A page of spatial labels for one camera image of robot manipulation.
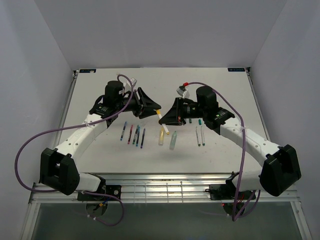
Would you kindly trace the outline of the yellow capped white marker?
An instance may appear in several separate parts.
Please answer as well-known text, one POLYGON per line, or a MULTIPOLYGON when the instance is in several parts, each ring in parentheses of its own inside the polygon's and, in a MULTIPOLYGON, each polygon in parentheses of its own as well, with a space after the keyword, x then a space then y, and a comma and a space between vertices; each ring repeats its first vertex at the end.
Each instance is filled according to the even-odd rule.
MULTIPOLYGON (((160 112, 159 109, 156 110, 156 114, 158 115, 158 118, 159 118, 159 120, 160 120, 160 119, 162 118, 162 114, 161 114, 161 112, 160 112)), ((170 132, 169 132, 166 124, 162 124, 162 127, 163 127, 163 129, 164 129, 165 134, 166 134, 166 135, 169 135, 170 132)))

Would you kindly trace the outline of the light green highlighter body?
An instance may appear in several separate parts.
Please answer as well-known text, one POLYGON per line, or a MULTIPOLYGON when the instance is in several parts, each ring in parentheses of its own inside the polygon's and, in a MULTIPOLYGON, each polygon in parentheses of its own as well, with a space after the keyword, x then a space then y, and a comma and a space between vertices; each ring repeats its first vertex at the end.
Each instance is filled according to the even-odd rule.
POLYGON ((171 140, 170 140, 170 144, 169 144, 170 150, 173 151, 175 149, 176 141, 177 141, 177 132, 174 131, 174 133, 171 136, 171 140))

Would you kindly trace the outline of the dark blue pen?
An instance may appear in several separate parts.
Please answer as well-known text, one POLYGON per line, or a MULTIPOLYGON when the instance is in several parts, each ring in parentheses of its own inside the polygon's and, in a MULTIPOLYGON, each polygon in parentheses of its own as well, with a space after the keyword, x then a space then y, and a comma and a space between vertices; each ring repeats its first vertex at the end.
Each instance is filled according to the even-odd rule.
POLYGON ((137 126, 137 134, 136 134, 136 141, 135 141, 135 146, 138 147, 139 145, 139 137, 140 137, 140 126, 137 126))

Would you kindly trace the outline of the yellow highlighter body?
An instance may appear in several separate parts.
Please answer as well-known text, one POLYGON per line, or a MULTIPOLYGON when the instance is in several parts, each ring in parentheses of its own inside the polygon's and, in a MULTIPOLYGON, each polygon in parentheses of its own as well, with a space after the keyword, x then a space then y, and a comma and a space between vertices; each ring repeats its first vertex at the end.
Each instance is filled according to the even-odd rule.
POLYGON ((159 137, 158 137, 159 146, 162 146, 164 144, 165 135, 166 135, 165 129, 162 127, 159 131, 159 137))

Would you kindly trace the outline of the green capped white marker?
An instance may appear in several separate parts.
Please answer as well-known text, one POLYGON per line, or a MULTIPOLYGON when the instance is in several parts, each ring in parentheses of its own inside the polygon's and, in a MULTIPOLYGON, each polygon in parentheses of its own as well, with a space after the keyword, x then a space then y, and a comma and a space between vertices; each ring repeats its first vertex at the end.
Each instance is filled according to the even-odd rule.
POLYGON ((202 146, 205 146, 206 143, 205 143, 205 135, 204 135, 203 126, 200 127, 200 134, 201 134, 201 144, 202 144, 202 146))

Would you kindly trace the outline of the dark green marker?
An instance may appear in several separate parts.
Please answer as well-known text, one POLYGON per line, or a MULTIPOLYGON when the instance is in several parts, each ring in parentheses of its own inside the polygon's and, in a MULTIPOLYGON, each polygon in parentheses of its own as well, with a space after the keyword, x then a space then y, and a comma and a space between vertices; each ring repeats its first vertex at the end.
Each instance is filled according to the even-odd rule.
POLYGON ((198 133, 198 127, 195 127, 195 134, 196 134, 196 141, 197 141, 197 146, 200 147, 201 143, 200 143, 200 139, 199 139, 199 133, 198 133))

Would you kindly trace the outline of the red pen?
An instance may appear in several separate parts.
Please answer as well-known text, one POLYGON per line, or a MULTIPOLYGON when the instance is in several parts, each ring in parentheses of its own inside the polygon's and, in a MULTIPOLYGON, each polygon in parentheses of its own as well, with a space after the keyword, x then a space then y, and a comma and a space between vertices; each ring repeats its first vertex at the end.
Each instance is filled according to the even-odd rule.
POLYGON ((134 127, 134 125, 132 124, 132 125, 130 126, 129 135, 128 135, 128 140, 127 140, 127 144, 128 144, 128 145, 129 145, 130 142, 131 142, 133 127, 134 127))

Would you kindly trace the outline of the purple pen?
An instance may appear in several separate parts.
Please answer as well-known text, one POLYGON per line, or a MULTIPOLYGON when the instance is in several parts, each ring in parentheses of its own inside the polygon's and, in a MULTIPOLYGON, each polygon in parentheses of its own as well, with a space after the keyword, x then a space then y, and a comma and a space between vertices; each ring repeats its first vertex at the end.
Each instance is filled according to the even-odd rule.
POLYGON ((146 128, 143 129, 143 132, 142 132, 142 138, 141 138, 141 143, 140 143, 140 149, 143 148, 143 145, 144 145, 144 141, 145 141, 145 134, 146 134, 146 128))

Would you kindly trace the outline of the green pen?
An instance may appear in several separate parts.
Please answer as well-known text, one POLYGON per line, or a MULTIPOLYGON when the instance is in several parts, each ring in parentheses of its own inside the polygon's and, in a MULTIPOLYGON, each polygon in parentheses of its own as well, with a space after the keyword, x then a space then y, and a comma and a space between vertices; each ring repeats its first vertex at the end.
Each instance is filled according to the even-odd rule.
POLYGON ((135 129, 135 133, 134 133, 134 136, 133 136, 133 140, 132 140, 132 144, 135 145, 136 143, 136 139, 137 139, 137 134, 138 134, 138 131, 139 131, 139 125, 137 125, 136 129, 135 129))

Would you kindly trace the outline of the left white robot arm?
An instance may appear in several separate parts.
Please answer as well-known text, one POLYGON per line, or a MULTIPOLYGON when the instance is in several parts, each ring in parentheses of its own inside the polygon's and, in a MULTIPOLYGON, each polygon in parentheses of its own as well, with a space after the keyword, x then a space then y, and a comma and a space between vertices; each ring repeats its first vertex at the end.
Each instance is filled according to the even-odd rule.
POLYGON ((139 87, 124 92, 106 87, 84 120, 84 126, 75 130, 54 149, 46 148, 40 157, 40 183, 65 195, 88 191, 95 199, 106 195, 103 178, 88 172, 79 172, 77 161, 91 143, 116 120, 119 111, 132 112, 140 119, 154 116, 161 106, 139 87))

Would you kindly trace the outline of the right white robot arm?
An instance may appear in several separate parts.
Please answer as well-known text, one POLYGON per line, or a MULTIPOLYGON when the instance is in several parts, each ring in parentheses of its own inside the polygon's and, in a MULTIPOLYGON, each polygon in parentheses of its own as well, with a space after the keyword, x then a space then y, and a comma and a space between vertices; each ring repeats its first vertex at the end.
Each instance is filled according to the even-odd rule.
POLYGON ((209 106, 177 97, 159 124, 182 126, 186 119, 202 119, 210 130, 245 147, 245 152, 261 166, 260 171, 232 173, 225 181, 225 191, 230 198, 237 199, 245 191, 255 190, 278 197, 302 177, 297 152, 291 145, 280 146, 243 127, 233 113, 217 102, 209 106))

